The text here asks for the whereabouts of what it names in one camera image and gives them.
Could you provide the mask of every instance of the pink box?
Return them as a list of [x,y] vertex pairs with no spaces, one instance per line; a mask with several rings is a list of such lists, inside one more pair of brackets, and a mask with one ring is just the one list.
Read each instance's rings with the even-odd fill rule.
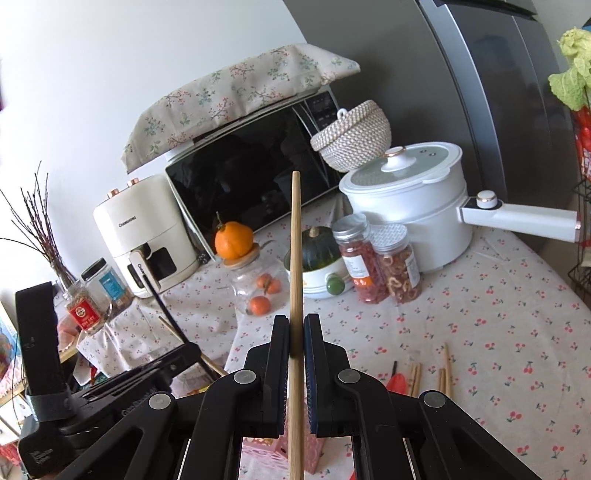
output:
[[[316,473],[316,466],[322,453],[325,439],[319,439],[310,433],[307,415],[304,416],[304,469],[308,473]],[[242,453],[251,455],[269,468],[288,469],[287,460],[287,420],[285,434],[278,439],[244,438]]]

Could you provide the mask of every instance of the pot lid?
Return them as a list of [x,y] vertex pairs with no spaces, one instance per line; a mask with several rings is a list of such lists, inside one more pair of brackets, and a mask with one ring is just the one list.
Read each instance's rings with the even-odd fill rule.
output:
[[380,193],[442,181],[462,158],[462,149],[445,142],[394,147],[348,172],[340,183],[344,194]]

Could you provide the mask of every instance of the gray refrigerator door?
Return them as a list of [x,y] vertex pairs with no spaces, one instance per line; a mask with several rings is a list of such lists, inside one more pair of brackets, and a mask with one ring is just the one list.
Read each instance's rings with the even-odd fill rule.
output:
[[486,188],[511,203],[564,208],[576,153],[570,115],[549,91],[558,65],[542,25],[473,6],[420,5],[462,93]]
[[372,99],[392,143],[461,146],[471,194],[482,190],[474,140],[447,60],[415,0],[284,0],[306,40],[361,65],[331,84],[340,106]]

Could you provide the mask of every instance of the red label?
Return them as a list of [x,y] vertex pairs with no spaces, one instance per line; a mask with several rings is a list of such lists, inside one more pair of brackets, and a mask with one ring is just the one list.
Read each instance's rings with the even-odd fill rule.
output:
[[88,300],[84,299],[70,309],[70,315],[84,330],[88,330],[100,320],[99,315],[90,306]]

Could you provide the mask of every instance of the wooden chopstick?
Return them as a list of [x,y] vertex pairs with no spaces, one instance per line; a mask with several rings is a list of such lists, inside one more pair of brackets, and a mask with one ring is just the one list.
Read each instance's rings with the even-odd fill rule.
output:
[[445,361],[445,390],[442,390],[442,393],[449,398],[452,397],[452,365],[449,360],[449,350],[447,349],[447,344],[443,344],[443,358]]
[[445,369],[440,368],[437,370],[437,389],[445,394]]
[[[166,320],[164,320],[160,315],[158,315],[158,319],[162,322],[162,324],[168,329],[170,333],[172,333],[178,340],[180,340],[181,343],[183,343],[183,339]],[[222,377],[225,377],[228,374],[228,372],[226,372],[216,362],[214,362],[211,358],[205,355],[205,353],[201,352],[201,358],[209,368],[220,374]]]
[[291,176],[290,360],[288,403],[288,461],[290,480],[304,479],[304,298],[301,262],[300,172]]
[[411,395],[415,398],[418,397],[421,392],[421,375],[423,373],[423,364],[416,364],[414,380],[413,380],[413,391]]

